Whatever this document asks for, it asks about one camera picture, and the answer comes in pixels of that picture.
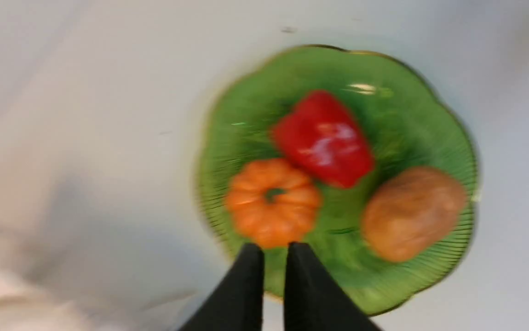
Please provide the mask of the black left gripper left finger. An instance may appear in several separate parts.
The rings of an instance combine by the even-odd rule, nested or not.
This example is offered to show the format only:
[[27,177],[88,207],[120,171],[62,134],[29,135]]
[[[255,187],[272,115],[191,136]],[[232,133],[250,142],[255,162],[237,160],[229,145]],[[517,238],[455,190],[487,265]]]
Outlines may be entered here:
[[263,251],[258,245],[243,245],[225,277],[180,330],[260,331],[264,263]]

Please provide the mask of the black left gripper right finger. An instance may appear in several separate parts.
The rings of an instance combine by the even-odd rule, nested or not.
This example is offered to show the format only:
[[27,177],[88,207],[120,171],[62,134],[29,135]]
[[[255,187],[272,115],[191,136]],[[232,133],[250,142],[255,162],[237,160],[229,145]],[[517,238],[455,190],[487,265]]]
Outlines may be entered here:
[[306,243],[290,243],[284,293],[286,331],[380,331]]

